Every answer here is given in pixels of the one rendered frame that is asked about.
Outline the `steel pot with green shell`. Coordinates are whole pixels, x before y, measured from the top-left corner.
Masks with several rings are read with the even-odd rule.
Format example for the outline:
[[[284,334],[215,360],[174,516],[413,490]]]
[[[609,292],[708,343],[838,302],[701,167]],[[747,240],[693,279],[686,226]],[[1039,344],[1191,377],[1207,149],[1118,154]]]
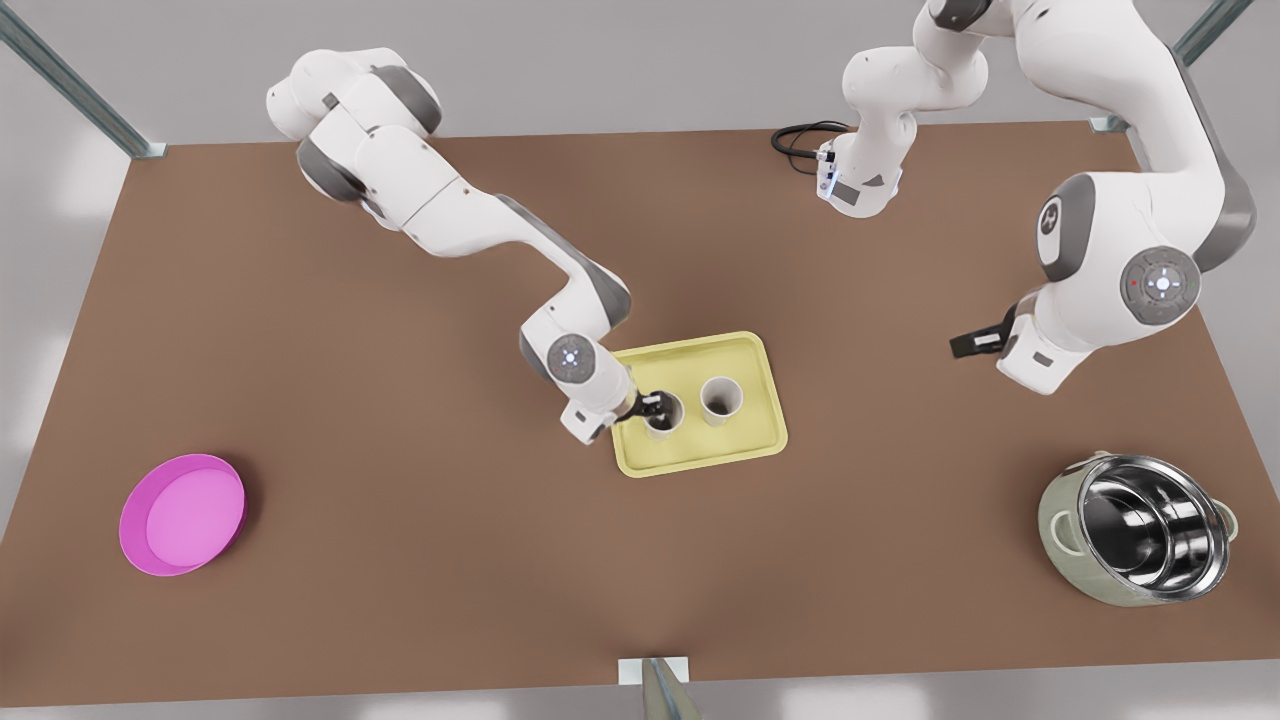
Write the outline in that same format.
[[[1117,607],[1181,603],[1222,580],[1235,512],[1164,460],[1098,451],[1055,477],[1037,530],[1059,574]]]

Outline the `silver frame post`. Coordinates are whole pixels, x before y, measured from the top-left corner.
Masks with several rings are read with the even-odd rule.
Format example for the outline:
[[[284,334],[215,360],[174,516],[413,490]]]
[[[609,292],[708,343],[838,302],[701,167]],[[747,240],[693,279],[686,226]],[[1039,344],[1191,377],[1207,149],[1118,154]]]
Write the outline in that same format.
[[[146,140],[115,108],[29,27],[5,0],[0,0],[0,41],[36,74],[56,90],[82,117],[129,159],[159,159],[165,143]]]
[[[1192,67],[1253,3],[1254,0],[1212,0],[1171,46],[1171,53],[1184,67]],[[1132,127],[1123,117],[1114,113],[1092,117],[1088,123],[1091,131],[1097,135],[1124,135]]]
[[[689,694],[689,657],[620,659],[618,684],[639,685],[645,720],[704,720]]]

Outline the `pink round bowl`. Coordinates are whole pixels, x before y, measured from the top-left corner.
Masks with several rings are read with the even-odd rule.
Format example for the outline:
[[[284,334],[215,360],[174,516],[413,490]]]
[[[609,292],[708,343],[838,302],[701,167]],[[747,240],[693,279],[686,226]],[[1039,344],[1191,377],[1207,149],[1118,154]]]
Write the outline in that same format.
[[[119,546],[134,569],[178,577],[228,550],[247,514],[239,473],[214,455],[187,454],[155,466],[134,486],[122,507]]]

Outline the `white IKEA cup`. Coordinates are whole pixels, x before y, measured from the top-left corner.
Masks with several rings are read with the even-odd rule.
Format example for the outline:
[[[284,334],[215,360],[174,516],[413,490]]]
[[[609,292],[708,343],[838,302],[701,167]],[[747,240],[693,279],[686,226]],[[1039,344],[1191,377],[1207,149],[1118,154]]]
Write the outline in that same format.
[[[666,441],[684,423],[684,404],[678,396],[672,396],[675,397],[675,411],[668,418],[650,416],[643,419],[646,436],[655,442]]]
[[[745,393],[736,379],[716,375],[700,388],[701,415],[709,427],[723,427],[742,407]]]

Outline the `yellow rectangular tray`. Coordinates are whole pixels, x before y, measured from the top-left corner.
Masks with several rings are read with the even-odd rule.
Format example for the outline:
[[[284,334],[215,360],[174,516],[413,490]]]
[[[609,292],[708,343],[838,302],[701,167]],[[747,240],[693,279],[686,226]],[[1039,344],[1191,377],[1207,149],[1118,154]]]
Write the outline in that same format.
[[[788,432],[763,341],[748,331],[714,334],[616,352],[641,389],[663,389],[684,405],[669,432],[649,430],[640,420],[613,427],[618,469],[631,478],[709,468],[778,454]],[[730,379],[741,396],[736,413],[709,421],[707,382]]]

